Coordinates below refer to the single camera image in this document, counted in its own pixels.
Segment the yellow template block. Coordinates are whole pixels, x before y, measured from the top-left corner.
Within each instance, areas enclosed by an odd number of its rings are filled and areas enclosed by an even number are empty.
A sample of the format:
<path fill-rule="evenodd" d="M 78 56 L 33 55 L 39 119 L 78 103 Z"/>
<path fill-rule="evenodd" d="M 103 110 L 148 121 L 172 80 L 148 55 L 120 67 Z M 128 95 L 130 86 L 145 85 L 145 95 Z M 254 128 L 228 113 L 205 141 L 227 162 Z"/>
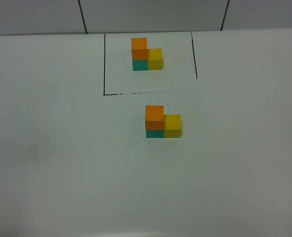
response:
<path fill-rule="evenodd" d="M 148 70 L 163 69 L 163 54 L 161 48 L 148 49 Z"/>

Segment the teal template block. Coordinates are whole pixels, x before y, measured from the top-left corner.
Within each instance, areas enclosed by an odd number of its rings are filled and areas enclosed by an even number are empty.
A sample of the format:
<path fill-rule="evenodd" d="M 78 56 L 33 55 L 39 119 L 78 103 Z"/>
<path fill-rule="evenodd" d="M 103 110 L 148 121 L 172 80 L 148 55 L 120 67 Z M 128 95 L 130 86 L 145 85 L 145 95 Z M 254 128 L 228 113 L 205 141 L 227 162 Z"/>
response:
<path fill-rule="evenodd" d="M 148 60 L 132 60 L 133 71 L 148 70 Z"/>

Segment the orange template block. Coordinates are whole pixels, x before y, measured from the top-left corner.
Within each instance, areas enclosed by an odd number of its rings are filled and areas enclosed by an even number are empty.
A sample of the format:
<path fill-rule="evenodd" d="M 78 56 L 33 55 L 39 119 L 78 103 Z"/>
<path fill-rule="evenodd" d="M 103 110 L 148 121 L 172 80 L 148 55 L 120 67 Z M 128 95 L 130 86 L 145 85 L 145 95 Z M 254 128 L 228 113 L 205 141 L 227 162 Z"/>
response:
<path fill-rule="evenodd" d="M 148 60 L 147 38 L 132 38 L 131 54 L 133 60 Z"/>

